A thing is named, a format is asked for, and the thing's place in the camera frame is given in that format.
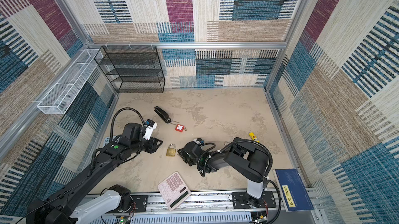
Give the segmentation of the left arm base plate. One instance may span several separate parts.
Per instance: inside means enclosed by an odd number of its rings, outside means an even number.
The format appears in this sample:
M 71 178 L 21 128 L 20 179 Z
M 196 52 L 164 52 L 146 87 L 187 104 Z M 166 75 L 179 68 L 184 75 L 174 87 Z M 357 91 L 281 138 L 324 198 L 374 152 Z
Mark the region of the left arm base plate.
M 148 195 L 131 195 L 128 214 L 144 213 L 147 209 Z

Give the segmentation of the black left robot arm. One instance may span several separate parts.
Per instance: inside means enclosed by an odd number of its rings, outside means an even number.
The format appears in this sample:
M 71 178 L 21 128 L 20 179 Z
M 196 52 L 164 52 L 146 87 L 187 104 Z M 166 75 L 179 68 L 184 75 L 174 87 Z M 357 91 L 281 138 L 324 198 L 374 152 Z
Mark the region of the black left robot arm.
M 27 208 L 28 224 L 89 224 L 109 211 L 126 212 L 133 208 L 131 191 L 115 185 L 104 194 L 81 204 L 90 191 L 120 165 L 136 158 L 140 153 L 155 153 L 162 141 L 153 138 L 157 124 L 140 117 L 140 123 L 128 123 L 121 135 L 110 134 L 110 141 L 96 149 L 88 167 L 62 189 L 46 200 L 34 200 Z

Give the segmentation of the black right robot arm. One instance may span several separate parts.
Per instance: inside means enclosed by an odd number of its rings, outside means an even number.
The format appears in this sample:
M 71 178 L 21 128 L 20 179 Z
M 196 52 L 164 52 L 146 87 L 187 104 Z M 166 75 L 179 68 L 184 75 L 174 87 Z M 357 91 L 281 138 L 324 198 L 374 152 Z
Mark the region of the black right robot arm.
M 264 182 L 273 166 L 269 149 L 260 142 L 239 137 L 221 149 L 215 148 L 216 144 L 198 138 L 177 152 L 186 164 L 195 165 L 202 177 L 228 166 L 234 168 L 247 179 L 244 203 L 251 208 L 263 207 Z

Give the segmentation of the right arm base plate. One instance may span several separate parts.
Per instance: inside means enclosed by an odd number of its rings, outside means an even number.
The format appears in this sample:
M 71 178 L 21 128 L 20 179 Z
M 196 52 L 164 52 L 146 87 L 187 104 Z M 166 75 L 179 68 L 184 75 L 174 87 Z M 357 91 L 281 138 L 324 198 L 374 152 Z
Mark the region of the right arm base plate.
M 272 191 L 263 191 L 260 199 L 249 196 L 246 191 L 237 191 L 229 195 L 229 200 L 234 209 L 277 207 Z

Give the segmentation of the brass padlock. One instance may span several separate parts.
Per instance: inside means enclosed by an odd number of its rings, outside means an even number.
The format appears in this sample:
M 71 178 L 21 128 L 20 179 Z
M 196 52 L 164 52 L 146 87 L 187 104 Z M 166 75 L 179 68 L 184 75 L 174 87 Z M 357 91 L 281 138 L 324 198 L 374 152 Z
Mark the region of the brass padlock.
M 174 157 L 176 155 L 176 145 L 175 144 L 170 144 L 167 148 L 166 151 L 166 156 L 167 157 Z

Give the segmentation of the red padlock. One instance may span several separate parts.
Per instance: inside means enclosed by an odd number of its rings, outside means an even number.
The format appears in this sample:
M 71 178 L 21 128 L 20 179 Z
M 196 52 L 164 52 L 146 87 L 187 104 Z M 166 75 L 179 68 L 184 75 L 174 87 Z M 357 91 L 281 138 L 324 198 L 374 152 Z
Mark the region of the red padlock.
M 177 121 L 172 121 L 171 124 L 175 126 L 175 131 L 184 132 L 187 130 L 187 128 L 184 125 L 180 124 Z

